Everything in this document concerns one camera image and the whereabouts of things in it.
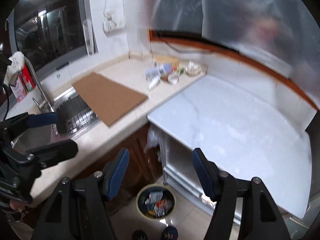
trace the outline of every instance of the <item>screw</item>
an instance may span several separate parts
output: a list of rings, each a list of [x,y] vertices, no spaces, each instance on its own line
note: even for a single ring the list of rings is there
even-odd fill
[[[253,180],[253,182],[254,182],[255,184],[260,184],[260,182],[261,182],[261,179],[258,178],[258,177],[254,177],[252,180]]]
[[[94,175],[96,178],[100,178],[100,177],[103,175],[103,173],[102,173],[102,171],[96,171],[93,175]]]
[[[28,159],[29,161],[31,161],[34,157],[35,157],[35,156],[34,156],[32,153],[30,153],[30,154],[28,155],[27,159]]]
[[[67,184],[69,182],[69,178],[68,177],[64,177],[61,179],[61,183],[62,184]]]
[[[220,171],[219,175],[223,178],[226,178],[229,174],[226,171]]]

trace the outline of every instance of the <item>white cloth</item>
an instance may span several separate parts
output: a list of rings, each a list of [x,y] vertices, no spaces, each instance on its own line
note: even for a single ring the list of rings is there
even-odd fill
[[[4,76],[4,84],[6,84],[7,86],[9,86],[9,82],[12,76],[23,69],[24,55],[21,51],[17,51],[11,57],[9,57],[9,60],[11,60],[12,63],[10,66],[7,67],[7,72]]]

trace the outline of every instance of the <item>finger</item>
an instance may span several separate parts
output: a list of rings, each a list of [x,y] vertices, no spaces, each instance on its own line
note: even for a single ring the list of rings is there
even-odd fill
[[[20,213],[25,209],[25,206],[26,205],[24,203],[21,203],[19,201],[13,200],[13,199],[10,200],[10,207],[13,210],[19,210]]]

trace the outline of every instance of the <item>cardboard sheet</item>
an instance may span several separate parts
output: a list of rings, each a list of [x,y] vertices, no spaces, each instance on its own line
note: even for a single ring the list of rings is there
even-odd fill
[[[109,127],[148,99],[128,87],[97,73],[91,73],[73,84],[75,90]]]

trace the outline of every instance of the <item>kitchen counter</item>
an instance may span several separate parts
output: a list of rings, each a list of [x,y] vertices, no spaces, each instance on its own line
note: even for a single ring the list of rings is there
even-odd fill
[[[177,85],[161,82],[154,90],[149,91],[145,71],[150,67],[152,67],[151,59],[143,62],[129,59],[97,72],[131,89],[147,94],[149,98],[110,127],[99,121],[92,129],[78,137],[75,140],[79,148],[76,157],[43,170],[42,176],[36,179],[31,190],[31,195],[34,198],[32,207],[45,200],[62,177],[74,178],[90,164],[146,124],[148,122],[147,114],[151,110],[205,75],[205,73],[201,73],[197,77],[182,75]]]
[[[302,218],[311,186],[311,148],[268,103],[205,76],[148,115],[164,132],[235,178],[260,177],[276,204]]]

